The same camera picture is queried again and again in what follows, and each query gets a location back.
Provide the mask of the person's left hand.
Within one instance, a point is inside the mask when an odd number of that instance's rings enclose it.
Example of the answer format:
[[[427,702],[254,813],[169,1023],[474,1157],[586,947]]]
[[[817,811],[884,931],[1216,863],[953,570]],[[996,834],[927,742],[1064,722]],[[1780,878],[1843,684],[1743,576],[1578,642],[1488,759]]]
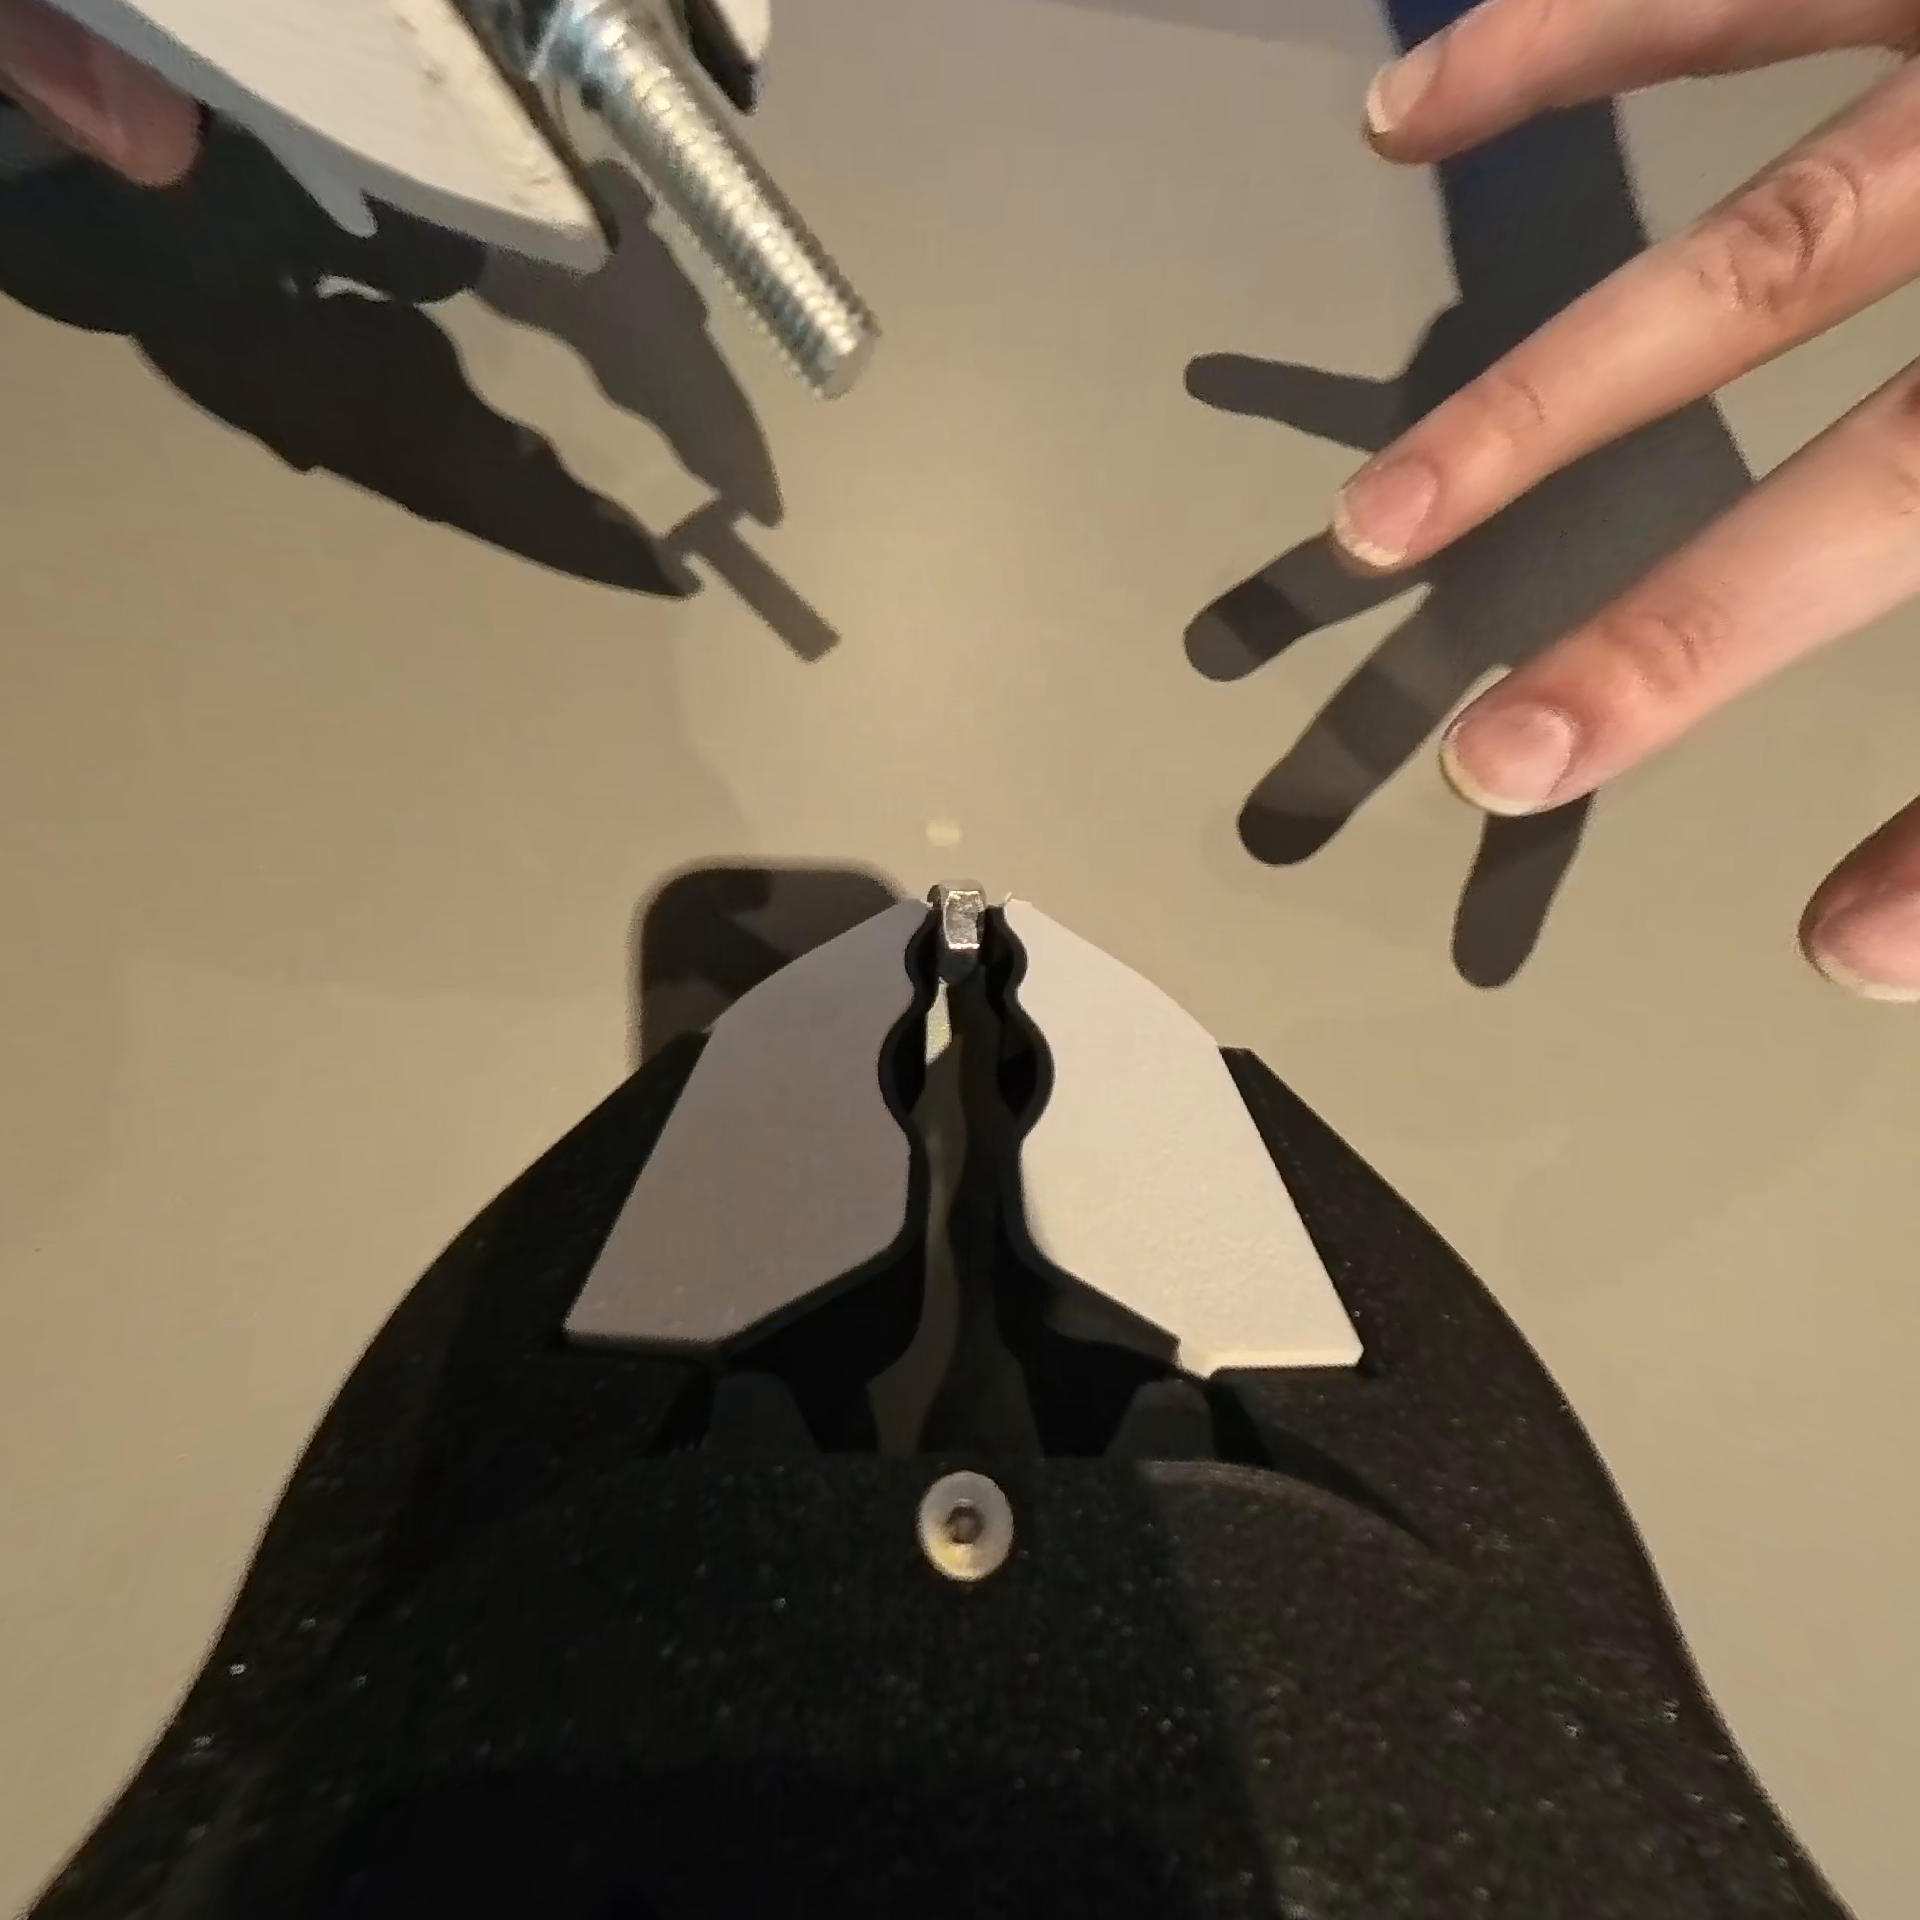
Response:
[[[203,105],[47,2],[3,2],[3,98],[82,157],[169,190],[203,152]]]

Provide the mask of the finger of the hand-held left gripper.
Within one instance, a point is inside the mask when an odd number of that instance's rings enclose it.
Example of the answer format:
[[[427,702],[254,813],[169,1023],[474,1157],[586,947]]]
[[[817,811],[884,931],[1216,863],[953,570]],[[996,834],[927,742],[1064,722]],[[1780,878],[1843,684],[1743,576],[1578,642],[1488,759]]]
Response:
[[[692,51],[732,107],[756,116],[770,50],[770,2],[692,2]]]
[[[453,2],[79,2],[76,23],[263,141],[351,232],[381,203],[603,266],[594,206]]]

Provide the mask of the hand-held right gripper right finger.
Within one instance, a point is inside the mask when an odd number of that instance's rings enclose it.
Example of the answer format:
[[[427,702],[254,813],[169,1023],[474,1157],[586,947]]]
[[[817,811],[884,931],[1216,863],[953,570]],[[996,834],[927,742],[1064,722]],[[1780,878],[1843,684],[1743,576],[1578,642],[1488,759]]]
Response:
[[[1362,1336],[1213,1031],[1033,903],[968,915],[970,1178],[1056,1327],[1181,1374],[1352,1371]]]

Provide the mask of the silver threaded bolt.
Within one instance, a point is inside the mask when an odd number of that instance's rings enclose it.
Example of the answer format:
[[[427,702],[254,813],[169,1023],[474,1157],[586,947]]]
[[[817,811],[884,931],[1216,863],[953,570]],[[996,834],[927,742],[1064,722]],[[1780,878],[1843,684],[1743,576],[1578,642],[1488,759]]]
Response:
[[[878,322],[680,25],[656,2],[559,2],[537,72],[564,152],[647,186],[814,396],[853,392]]]

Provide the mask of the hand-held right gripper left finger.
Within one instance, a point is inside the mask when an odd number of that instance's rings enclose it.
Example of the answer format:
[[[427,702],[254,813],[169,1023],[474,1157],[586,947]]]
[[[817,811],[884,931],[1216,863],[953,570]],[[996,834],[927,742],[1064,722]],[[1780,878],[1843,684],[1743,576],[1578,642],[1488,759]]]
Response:
[[[892,1270],[917,1290],[935,923],[930,903],[894,903],[712,1023],[564,1315],[573,1341],[723,1360]]]

